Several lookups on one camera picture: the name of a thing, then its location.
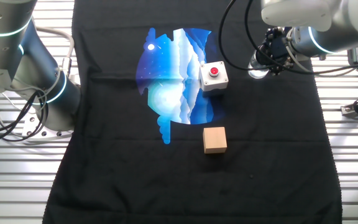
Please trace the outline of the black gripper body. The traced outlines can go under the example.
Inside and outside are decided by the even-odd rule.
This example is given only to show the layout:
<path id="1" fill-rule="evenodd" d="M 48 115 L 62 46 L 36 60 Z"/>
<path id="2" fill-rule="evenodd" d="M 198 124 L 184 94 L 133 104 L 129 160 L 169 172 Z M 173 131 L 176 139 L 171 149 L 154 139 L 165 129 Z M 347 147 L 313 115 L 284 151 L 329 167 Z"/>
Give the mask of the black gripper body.
<path id="1" fill-rule="evenodd" d="M 262 44 L 265 44 L 268 47 L 269 64 L 263 65 L 271 65 L 273 61 L 288 57 L 286 44 L 287 34 L 290 30 L 291 27 L 273 27 L 267 30 L 265 40 Z"/>

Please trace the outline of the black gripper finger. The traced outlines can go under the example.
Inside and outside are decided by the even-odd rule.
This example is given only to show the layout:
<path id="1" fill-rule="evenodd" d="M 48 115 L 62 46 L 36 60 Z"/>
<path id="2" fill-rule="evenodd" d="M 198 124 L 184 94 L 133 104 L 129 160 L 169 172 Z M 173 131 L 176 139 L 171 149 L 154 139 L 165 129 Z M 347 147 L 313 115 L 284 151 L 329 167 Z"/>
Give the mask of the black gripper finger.
<path id="1" fill-rule="evenodd" d="M 280 58 L 279 60 L 274 61 L 271 65 L 268 66 L 268 73 L 270 75 L 279 75 L 283 71 L 291 68 L 291 61 L 288 58 Z"/>
<path id="2" fill-rule="evenodd" d="M 269 64 L 269 48 L 265 44 L 258 46 L 255 58 L 260 64 Z"/>

